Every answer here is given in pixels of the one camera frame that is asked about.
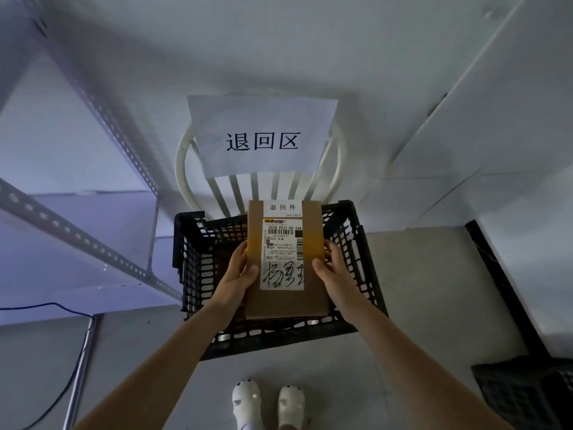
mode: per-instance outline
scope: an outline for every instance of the foot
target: foot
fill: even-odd
[[[278,395],[278,427],[301,430],[304,419],[304,393],[298,386],[287,385]]]
[[[247,424],[262,424],[261,391],[251,380],[242,380],[233,389],[233,414],[237,419],[237,429]]]

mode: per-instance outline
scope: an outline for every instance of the package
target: package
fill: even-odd
[[[317,201],[250,201],[247,263],[259,266],[247,289],[245,318],[325,317],[329,298],[312,260],[324,262]]]

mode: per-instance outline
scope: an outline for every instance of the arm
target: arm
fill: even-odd
[[[332,271],[315,259],[316,273],[344,319],[358,329],[376,354],[418,427],[511,430],[509,424],[364,298],[339,247],[328,240],[324,243]]]
[[[215,335],[229,325],[258,267],[245,268],[247,242],[231,256],[213,296],[199,312],[91,410],[74,430],[161,430]]]

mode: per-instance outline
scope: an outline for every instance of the left hand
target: left hand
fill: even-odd
[[[258,267],[247,267],[247,242],[243,241],[231,255],[229,267],[206,308],[217,311],[217,319],[221,322],[219,330],[223,330],[233,319],[239,308],[245,291],[258,276]]]

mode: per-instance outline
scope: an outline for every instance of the black plastic crate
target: black plastic crate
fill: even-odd
[[[362,293],[388,315],[362,225],[351,201],[323,205],[324,238],[342,249],[350,273]],[[247,215],[204,220],[204,212],[175,217],[173,267],[183,284],[182,312],[186,320],[212,296],[225,274],[234,249],[247,239]],[[245,320],[241,304],[233,321],[220,332],[202,357],[218,358],[355,332],[332,305],[322,319]]]
[[[573,428],[573,361],[520,356],[474,365],[483,399],[516,430]]]

